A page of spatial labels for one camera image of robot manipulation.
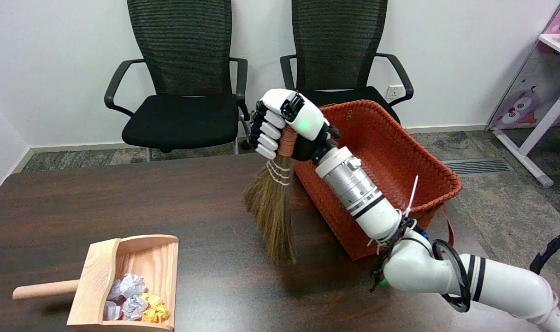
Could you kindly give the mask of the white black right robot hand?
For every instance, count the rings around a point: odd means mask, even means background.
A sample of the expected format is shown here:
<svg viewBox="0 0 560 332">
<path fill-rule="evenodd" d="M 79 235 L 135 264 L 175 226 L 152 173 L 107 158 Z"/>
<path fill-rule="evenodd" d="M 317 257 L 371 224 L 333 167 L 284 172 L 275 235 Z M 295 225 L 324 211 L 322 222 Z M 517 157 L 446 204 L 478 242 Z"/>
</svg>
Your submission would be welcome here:
<svg viewBox="0 0 560 332">
<path fill-rule="evenodd" d="M 332 135 L 338 130 L 303 94 L 271 89 L 256 102 L 248 144 L 269 160 L 283 156 L 317 164 L 331 150 Z"/>
</svg>

